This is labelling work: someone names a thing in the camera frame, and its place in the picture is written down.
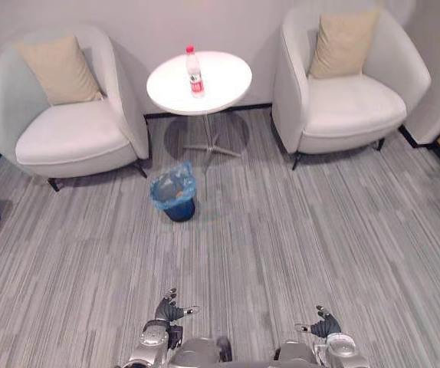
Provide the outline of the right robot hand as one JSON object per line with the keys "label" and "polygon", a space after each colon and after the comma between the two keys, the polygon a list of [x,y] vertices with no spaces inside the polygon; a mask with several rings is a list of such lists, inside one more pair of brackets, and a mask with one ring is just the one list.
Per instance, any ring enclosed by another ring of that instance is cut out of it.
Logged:
{"label": "right robot hand", "polygon": [[329,337],[331,334],[340,334],[342,332],[337,319],[325,307],[317,305],[316,309],[321,320],[311,325],[295,324],[294,328],[297,332],[313,334],[322,339]]}

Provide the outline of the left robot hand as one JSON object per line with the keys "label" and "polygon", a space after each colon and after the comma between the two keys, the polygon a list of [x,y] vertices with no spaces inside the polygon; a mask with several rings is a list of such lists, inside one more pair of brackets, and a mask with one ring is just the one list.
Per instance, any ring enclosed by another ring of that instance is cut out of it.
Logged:
{"label": "left robot hand", "polygon": [[156,320],[173,322],[199,312],[199,306],[177,307],[175,302],[175,298],[177,296],[176,292],[177,289],[173,287],[163,295],[162,300],[159,302],[159,305],[156,308]]}

